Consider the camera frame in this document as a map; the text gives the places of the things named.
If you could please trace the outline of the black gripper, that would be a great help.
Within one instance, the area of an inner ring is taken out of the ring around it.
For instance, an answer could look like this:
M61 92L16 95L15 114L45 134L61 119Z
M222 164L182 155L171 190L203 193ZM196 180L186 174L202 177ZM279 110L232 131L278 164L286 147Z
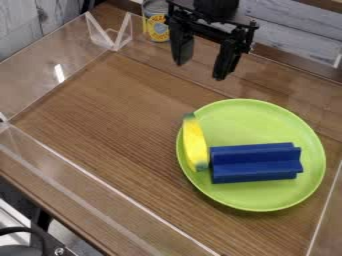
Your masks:
M235 70L242 53L250 52L258 23L238 10L239 0L167 0L167 4L171 53L176 65L182 66L192 58L195 33L222 42L212 77L224 80Z

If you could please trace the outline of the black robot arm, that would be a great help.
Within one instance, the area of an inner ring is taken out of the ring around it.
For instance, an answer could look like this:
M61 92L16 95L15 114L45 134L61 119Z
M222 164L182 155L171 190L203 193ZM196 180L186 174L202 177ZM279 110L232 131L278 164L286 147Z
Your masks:
M239 0L166 0L171 53L178 66L194 56L194 37L220 45L212 78L226 79L243 54L251 50L259 24L238 14Z

